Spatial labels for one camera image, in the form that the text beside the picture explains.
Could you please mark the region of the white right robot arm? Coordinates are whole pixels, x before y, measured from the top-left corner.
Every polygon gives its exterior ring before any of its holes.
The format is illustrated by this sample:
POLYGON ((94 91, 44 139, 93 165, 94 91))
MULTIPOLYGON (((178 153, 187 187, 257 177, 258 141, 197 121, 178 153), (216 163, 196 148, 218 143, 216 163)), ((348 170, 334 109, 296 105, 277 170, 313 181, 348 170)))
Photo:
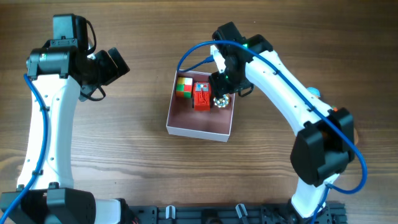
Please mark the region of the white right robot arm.
POLYGON ((334 110, 311 94, 263 36, 247 39, 229 22, 217 28, 212 39, 211 54, 218 70, 209 82, 215 98, 232 93, 244 97, 258 87, 290 124, 295 134, 290 161, 298 175, 290 206, 300 222, 309 221, 324 206, 321 199, 327 184, 354 160, 352 148, 330 127, 334 124, 354 141, 352 115, 345 108, 334 110))

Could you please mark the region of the multicolour puzzle cube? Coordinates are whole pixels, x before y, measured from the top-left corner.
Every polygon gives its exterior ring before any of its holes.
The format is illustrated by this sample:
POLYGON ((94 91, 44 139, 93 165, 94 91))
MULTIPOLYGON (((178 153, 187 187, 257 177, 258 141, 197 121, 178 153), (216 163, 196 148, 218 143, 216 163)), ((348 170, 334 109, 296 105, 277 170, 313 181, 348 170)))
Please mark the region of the multicolour puzzle cube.
POLYGON ((175 86, 176 97, 191 98, 192 97, 193 78, 178 77, 175 86))

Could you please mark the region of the red toy fire truck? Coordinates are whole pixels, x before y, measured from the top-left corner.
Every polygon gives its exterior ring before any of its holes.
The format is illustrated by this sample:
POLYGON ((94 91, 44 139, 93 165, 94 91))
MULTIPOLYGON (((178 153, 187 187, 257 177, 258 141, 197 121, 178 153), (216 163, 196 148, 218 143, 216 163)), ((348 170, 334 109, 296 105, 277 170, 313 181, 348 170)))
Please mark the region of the red toy fire truck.
POLYGON ((193 109, 209 111, 211 107, 211 86, 207 82, 195 82, 193 86, 193 109))

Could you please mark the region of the yellow round gear toy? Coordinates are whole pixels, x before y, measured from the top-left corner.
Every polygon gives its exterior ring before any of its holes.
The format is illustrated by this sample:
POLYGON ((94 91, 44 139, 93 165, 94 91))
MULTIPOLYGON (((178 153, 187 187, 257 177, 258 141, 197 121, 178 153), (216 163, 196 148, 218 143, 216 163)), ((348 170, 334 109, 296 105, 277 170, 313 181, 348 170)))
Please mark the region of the yellow round gear toy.
POLYGON ((214 105, 218 108, 226 108, 230 103, 230 96, 228 94, 223 95, 221 98, 213 98, 214 105))

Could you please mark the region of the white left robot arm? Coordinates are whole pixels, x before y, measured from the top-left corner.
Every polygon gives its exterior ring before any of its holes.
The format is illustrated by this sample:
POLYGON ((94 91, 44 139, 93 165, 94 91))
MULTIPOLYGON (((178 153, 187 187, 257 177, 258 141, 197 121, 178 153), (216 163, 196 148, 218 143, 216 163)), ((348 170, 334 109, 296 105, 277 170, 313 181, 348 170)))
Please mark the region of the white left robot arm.
POLYGON ((97 199, 74 188, 71 166, 76 104, 93 100, 129 67, 117 49, 96 50, 91 22, 53 17, 53 37, 34 49, 24 80, 32 93, 27 154, 17 188, 1 194, 1 221, 15 223, 137 223, 122 198, 97 199))

